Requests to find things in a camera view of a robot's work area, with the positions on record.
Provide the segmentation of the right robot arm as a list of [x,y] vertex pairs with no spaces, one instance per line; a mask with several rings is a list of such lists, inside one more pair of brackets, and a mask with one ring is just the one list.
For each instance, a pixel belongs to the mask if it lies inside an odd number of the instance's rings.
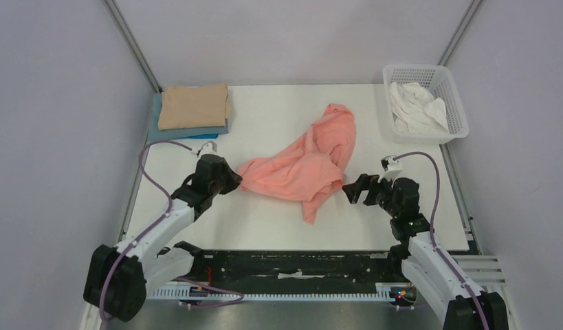
[[475,283],[434,237],[419,207],[419,184],[405,177],[387,180],[361,174],[343,186],[350,204],[363,192],[363,204],[379,206],[390,215],[393,236],[399,242],[387,255],[388,275],[408,279],[438,316],[444,329],[508,329],[504,299]]

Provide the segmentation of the pink t shirt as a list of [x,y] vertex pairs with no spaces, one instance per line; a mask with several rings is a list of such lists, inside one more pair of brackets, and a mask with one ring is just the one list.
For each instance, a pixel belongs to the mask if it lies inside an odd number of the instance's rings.
[[356,139],[352,112],[342,104],[329,104],[288,147],[240,165],[241,190],[300,202],[304,222],[312,225],[321,205],[343,187]]

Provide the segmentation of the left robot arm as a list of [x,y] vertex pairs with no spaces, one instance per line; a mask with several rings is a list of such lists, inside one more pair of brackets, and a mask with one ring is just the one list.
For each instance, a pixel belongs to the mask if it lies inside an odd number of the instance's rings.
[[182,185],[169,193],[164,209],[135,236],[114,246],[100,245],[91,255],[83,300],[98,307],[103,318],[132,320],[147,296],[180,276],[199,280],[206,270],[192,248],[160,251],[176,234],[192,225],[212,206],[217,195],[236,190],[242,182],[226,160],[208,153],[198,157],[196,168]]

